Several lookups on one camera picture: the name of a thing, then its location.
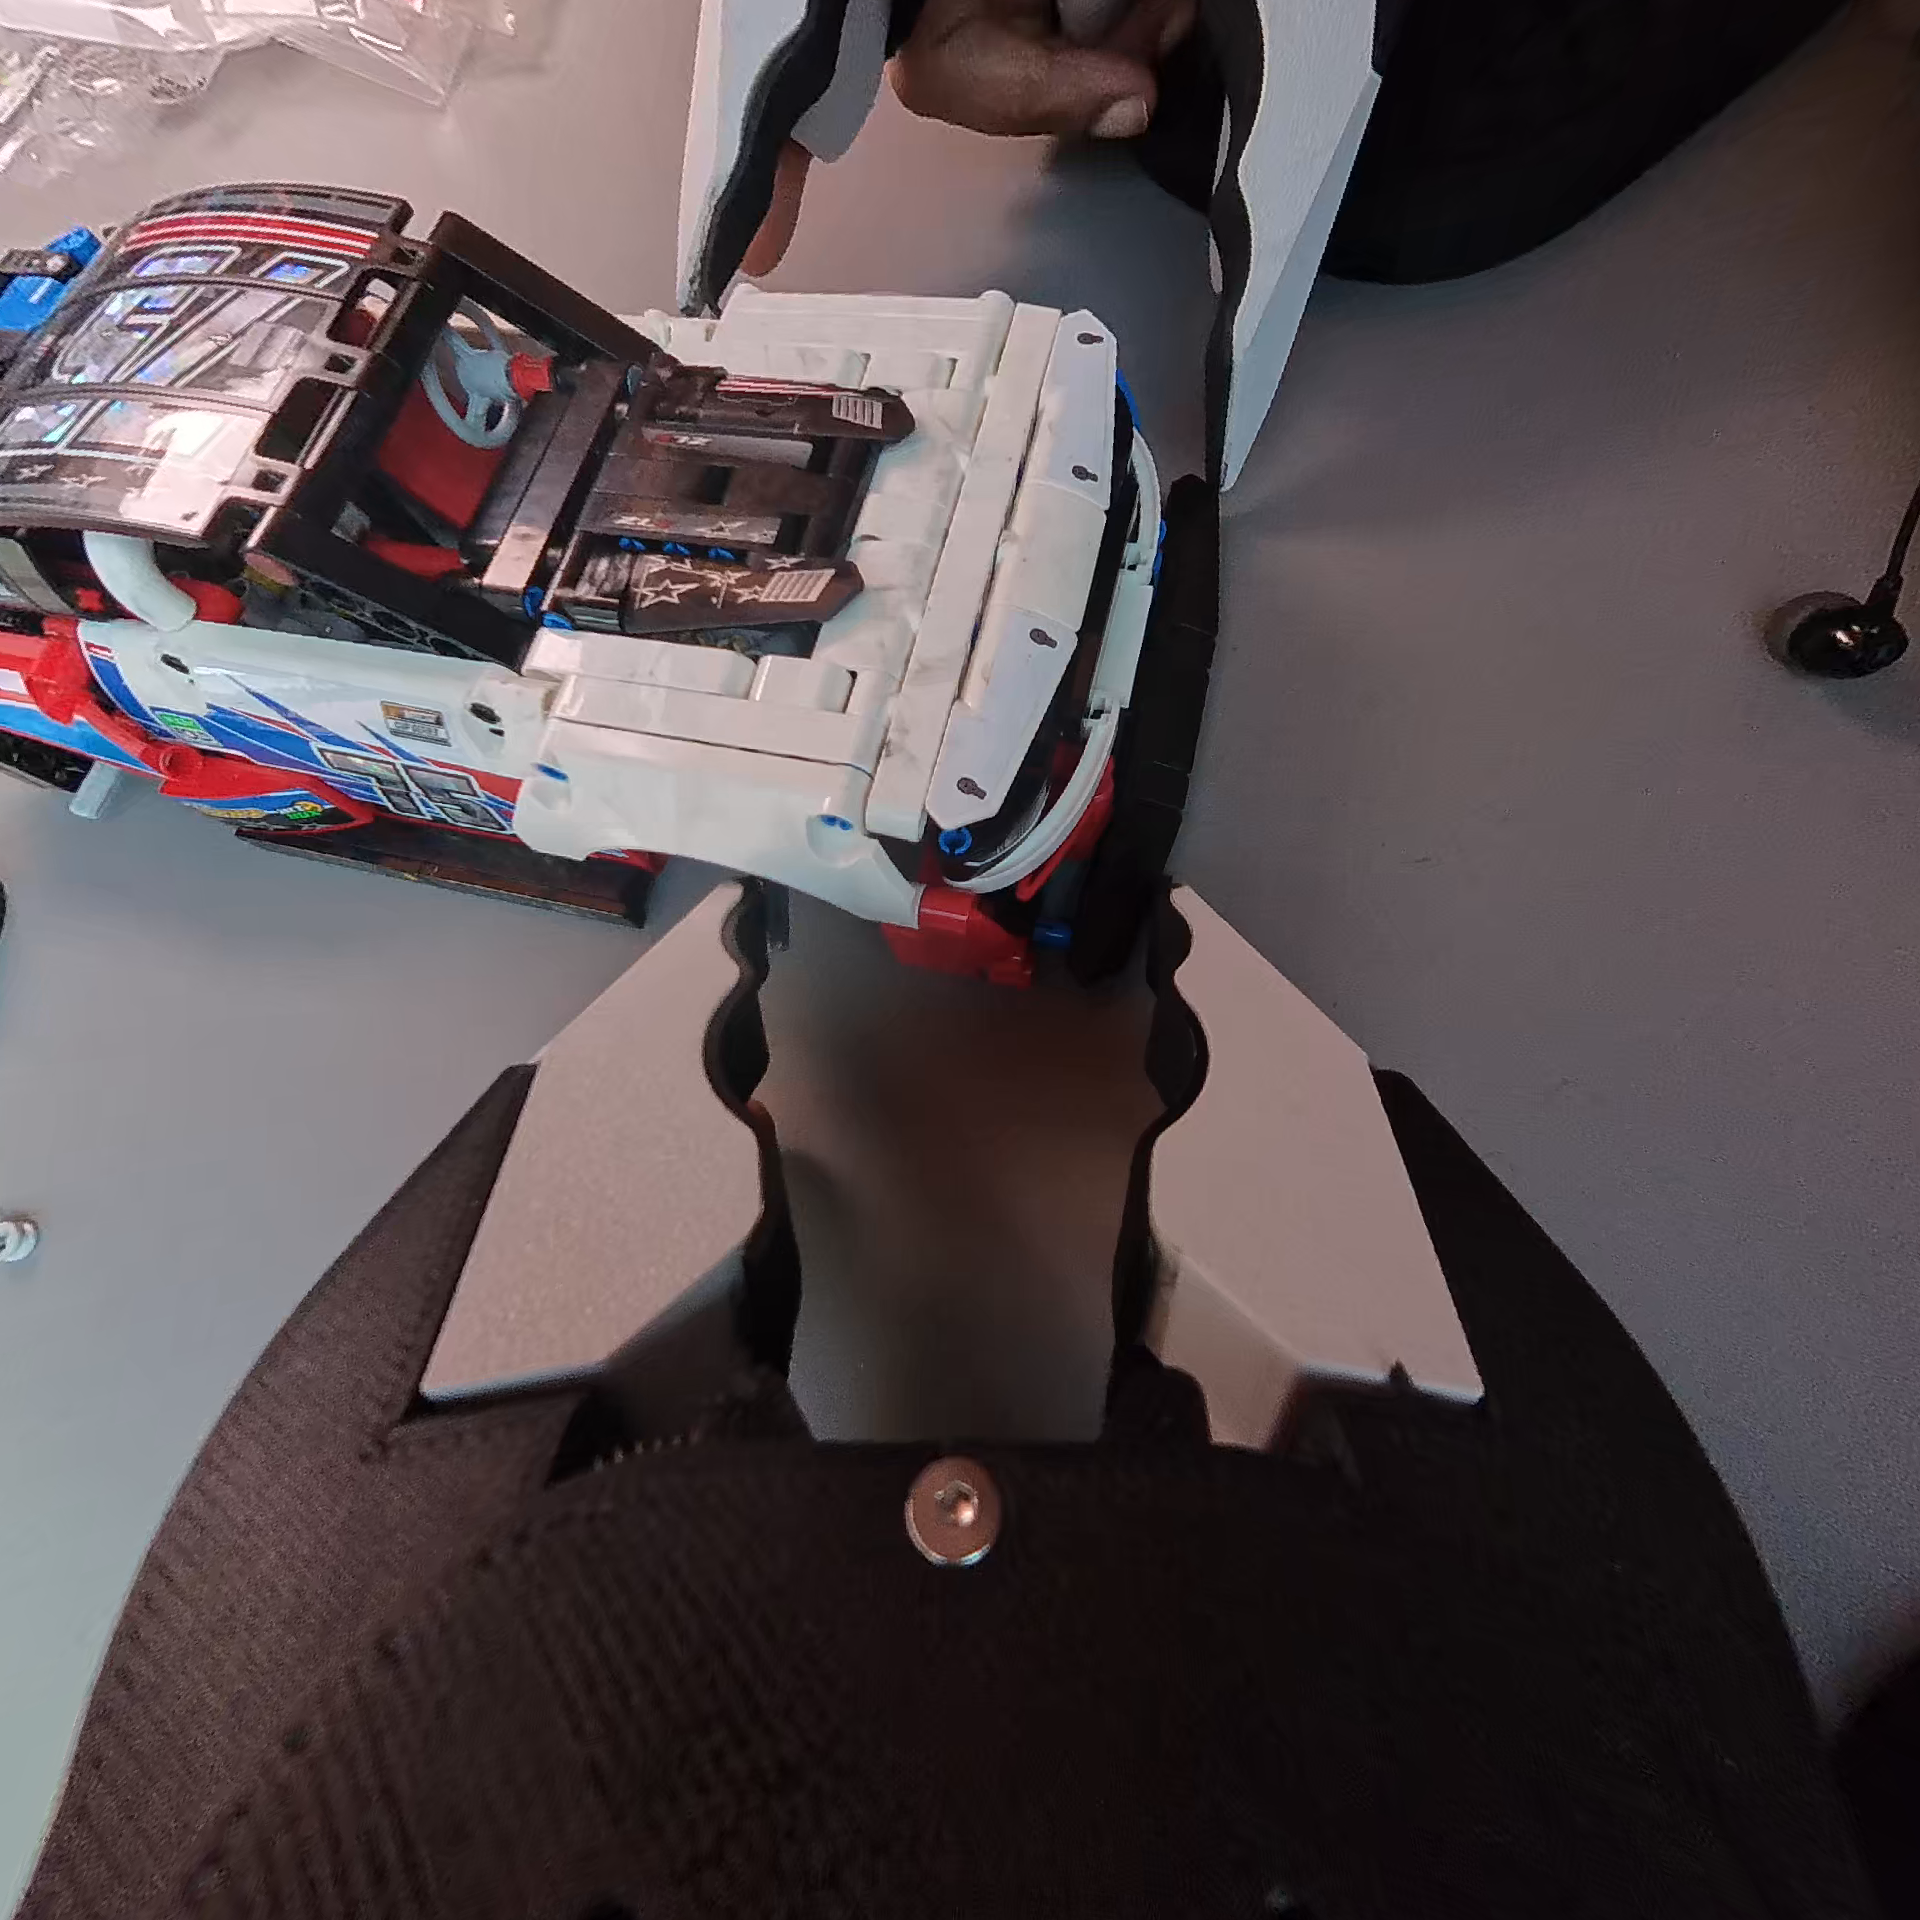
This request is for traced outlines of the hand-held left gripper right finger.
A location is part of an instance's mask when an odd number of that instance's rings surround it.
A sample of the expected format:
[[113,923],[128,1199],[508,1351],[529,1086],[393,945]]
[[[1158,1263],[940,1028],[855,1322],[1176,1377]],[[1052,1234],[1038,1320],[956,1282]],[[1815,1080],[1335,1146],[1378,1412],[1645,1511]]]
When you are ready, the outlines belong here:
[[1482,1380],[1367,1055],[1199,894],[1156,900],[1113,1258],[1117,1354],[1186,1378],[1207,1440],[1271,1451],[1309,1398],[1477,1408]]

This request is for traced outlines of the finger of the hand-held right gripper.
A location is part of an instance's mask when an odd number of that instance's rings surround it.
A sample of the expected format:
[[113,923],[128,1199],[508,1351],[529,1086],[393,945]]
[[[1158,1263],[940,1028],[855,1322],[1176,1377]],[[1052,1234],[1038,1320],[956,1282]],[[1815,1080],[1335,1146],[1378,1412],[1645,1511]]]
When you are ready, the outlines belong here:
[[1240,478],[1280,390],[1380,90],[1376,2],[1215,2],[1207,478]]
[[785,150],[839,160],[872,113],[889,2],[704,2],[678,192],[678,312],[724,298],[770,215]]

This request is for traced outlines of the clear plastic bag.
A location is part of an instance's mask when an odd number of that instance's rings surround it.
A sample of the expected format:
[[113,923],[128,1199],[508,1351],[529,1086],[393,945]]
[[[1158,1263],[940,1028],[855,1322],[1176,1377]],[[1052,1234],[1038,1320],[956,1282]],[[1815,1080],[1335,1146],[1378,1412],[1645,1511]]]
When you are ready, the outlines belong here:
[[535,19],[527,2],[5,2],[2,169],[57,178],[124,154],[268,49],[440,108]]

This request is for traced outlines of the toy brick race car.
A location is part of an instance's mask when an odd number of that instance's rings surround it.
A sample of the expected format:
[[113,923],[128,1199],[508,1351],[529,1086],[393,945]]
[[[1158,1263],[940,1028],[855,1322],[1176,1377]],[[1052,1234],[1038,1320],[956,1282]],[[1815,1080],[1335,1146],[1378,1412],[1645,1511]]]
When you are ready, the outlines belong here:
[[1158,574],[1117,346],[1007,295],[620,318],[456,214],[212,184],[5,255],[5,776],[910,968],[1070,954]]

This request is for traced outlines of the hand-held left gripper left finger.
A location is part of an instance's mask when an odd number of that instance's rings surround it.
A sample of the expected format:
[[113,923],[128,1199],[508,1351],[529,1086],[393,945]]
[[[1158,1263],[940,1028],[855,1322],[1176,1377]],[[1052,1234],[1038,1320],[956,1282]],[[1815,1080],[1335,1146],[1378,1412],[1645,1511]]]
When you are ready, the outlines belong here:
[[536,1057],[421,1393],[708,1404],[785,1377],[799,1249],[772,1116],[766,900],[721,880]]

